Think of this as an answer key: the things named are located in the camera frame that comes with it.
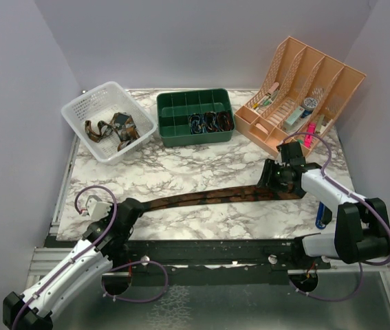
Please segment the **brown red patterned tie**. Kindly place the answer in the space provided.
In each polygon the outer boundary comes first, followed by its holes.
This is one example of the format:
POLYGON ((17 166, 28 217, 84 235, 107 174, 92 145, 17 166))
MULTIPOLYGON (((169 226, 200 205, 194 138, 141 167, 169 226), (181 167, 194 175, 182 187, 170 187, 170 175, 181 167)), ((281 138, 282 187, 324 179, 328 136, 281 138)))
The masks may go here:
POLYGON ((282 201, 302 199, 306 192, 301 188, 288 185, 285 190, 250 186, 236 186, 222 189, 190 192, 181 195, 163 197, 142 202, 144 212, 178 208, 185 206, 202 206, 208 204, 229 204, 256 201, 282 201))

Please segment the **peach desk organizer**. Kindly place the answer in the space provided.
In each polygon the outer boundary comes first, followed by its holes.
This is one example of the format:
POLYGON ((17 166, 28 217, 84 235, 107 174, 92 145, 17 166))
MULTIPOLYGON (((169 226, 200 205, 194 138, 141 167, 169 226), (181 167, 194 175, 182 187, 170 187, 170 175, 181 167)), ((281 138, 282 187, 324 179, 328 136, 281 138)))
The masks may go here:
POLYGON ((366 75, 289 36, 260 90, 235 113, 236 129, 270 155, 296 140, 308 156, 335 124, 366 75))

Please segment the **white plastic basket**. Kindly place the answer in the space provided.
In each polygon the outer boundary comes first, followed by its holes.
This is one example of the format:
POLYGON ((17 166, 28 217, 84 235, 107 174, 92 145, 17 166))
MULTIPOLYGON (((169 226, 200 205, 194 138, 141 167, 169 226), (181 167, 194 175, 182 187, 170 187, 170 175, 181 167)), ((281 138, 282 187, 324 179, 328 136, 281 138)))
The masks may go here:
POLYGON ((124 157, 141 149, 157 129, 157 123, 151 114, 114 81, 106 82, 73 99, 61 109, 61 114, 91 154, 103 164, 117 164, 124 157), (95 143, 87 137, 84 128, 85 121, 90 120, 92 129, 97 131, 100 120, 109 122, 117 112, 131 115, 140 134, 138 140, 121 151, 117 151, 119 139, 116 134, 95 143))

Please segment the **green compartment tray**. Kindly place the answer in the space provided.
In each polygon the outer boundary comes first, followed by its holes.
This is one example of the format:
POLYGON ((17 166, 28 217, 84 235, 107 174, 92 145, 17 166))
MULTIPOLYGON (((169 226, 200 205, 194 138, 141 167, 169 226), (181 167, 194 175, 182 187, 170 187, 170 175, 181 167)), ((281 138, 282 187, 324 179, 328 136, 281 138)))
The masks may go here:
POLYGON ((161 93, 157 96, 157 115, 165 147, 227 142, 235 130, 225 89, 161 93))

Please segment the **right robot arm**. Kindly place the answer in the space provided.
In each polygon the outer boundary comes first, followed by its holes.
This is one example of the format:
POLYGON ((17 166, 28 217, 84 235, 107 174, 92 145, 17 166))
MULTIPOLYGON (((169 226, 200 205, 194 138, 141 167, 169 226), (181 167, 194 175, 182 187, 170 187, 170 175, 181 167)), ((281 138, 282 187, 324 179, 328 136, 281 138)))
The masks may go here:
POLYGON ((323 204, 324 220, 336 220, 333 234, 299 239, 301 246, 290 252, 295 267, 305 269, 317 256, 347 264, 390 257, 389 219, 383 200, 357 195, 326 175, 317 163, 308 163, 298 142, 281 144, 278 150, 281 161, 264 162, 258 187, 278 200, 311 194, 323 204))

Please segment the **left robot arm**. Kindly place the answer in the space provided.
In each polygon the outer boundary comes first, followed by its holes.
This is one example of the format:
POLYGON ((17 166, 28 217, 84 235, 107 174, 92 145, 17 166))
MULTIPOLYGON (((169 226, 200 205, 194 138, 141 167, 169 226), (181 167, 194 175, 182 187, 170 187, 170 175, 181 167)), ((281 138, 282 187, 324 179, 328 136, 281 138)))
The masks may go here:
POLYGON ((83 238, 38 283, 22 294, 12 292, 3 301, 3 323, 9 329, 52 329, 66 306, 103 272, 126 264, 123 248, 148 203, 128 198, 122 203, 88 198, 83 212, 91 217, 83 238))

